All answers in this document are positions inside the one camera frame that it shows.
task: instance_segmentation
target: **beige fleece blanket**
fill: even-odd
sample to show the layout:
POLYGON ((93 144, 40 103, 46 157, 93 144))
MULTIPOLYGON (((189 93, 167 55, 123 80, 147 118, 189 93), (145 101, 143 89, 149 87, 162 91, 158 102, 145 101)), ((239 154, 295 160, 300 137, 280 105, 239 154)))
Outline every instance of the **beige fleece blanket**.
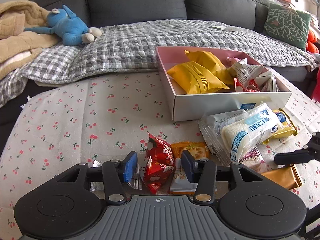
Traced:
POLYGON ((0 80, 12 70, 33 60, 42 48, 49 48, 59 42, 56 35, 23 31, 25 27, 45 26, 48 13, 31 1, 0 4, 0 80), (10 60, 24 51, 30 51, 31 54, 19 61, 10 60))

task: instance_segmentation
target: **cherry print tablecloth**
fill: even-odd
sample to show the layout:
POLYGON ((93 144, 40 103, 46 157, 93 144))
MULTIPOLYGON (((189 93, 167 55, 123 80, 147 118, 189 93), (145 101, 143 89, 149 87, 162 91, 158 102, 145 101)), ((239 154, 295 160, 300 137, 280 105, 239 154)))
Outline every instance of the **cherry print tablecloth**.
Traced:
MULTIPOLYGON (((276 153, 301 148, 313 131, 320 130, 320 108, 279 78, 293 92, 286 111, 299 133, 259 146, 268 169, 277 168, 272 162, 276 153)), ((147 131, 169 143, 203 141, 196 121, 172 122, 156 72, 100 76, 32 98, 0 160, 0 238, 20 237, 13 209, 24 194, 79 162, 123 159, 131 150, 141 161, 147 131)), ((313 207, 320 203, 320 164, 311 161, 297 167, 304 185, 293 192, 313 207)), ((158 193, 165 194, 168 185, 158 193)))

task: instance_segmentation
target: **orange plush toy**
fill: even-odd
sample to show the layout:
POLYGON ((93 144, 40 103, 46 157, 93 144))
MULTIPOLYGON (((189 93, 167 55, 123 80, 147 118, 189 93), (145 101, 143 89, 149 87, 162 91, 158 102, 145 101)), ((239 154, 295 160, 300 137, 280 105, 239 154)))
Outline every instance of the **orange plush toy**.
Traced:
POLYGON ((310 51, 311 53, 319 53, 318 48, 313 43, 317 42, 317 37, 313 33, 312 30, 309 30, 308 34, 308 42, 307 42, 307 51, 310 51))

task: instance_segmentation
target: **yellow snack package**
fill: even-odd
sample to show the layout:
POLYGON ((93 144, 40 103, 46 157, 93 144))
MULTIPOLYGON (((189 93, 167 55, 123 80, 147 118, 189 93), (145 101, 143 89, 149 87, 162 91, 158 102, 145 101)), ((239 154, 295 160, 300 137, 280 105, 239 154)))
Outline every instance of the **yellow snack package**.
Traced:
POLYGON ((297 128, 294 126, 291 119, 289 118, 289 116, 284 110, 279 108, 278 110, 273 110, 273 112, 277 115, 279 121, 281 122, 284 128, 279 129, 278 131, 273 133, 273 136, 271 136, 270 138, 268 138, 263 142, 264 145, 268 144, 269 140, 273 138, 277 139, 277 138, 288 137, 292 134, 293 136, 296 136, 298 134, 297 128))
POLYGON ((229 71, 221 63, 221 61, 211 52, 209 51, 189 52, 185 50, 185 53, 190 60, 200 64, 201 66, 204 66, 213 75, 219 78, 223 83, 227 85, 234 84, 234 80, 231 77, 229 71))
POLYGON ((173 157, 181 158, 181 153, 183 150, 188 150, 191 155, 196 159, 200 160, 203 158, 209 159, 210 152, 205 144, 205 142, 179 142, 179 143, 172 143, 170 146, 173 157))
POLYGON ((221 88, 229 89, 205 67, 194 61, 175 65, 167 71, 187 94, 215 93, 221 88))

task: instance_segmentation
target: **metal screw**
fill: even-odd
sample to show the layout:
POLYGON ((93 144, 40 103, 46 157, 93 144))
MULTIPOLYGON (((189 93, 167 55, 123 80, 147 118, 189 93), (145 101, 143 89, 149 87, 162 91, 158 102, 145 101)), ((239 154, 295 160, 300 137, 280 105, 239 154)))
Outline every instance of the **metal screw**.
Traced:
POLYGON ((124 200, 124 196, 122 196, 121 194, 112 194, 109 196, 109 200, 113 202, 119 202, 124 200))
POLYGON ((211 200, 211 196, 208 194, 199 194, 196 196, 196 200, 201 202, 208 202, 211 200))

